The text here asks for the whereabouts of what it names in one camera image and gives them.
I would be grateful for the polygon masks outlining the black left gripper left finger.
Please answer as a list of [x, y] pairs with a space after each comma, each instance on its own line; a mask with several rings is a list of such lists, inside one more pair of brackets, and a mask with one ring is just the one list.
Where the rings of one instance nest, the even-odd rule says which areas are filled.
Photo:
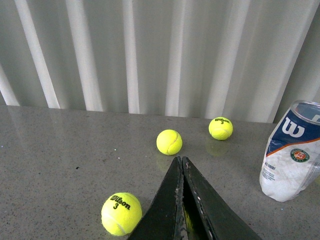
[[184, 175], [181, 157], [175, 157], [153, 202], [128, 237], [130, 240], [181, 240], [184, 230]]

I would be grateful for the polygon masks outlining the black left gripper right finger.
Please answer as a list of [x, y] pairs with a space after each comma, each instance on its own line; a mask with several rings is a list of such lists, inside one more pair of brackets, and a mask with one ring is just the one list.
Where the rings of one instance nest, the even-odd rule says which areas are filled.
[[210, 240], [260, 240], [221, 198], [188, 157], [182, 158], [183, 174]]

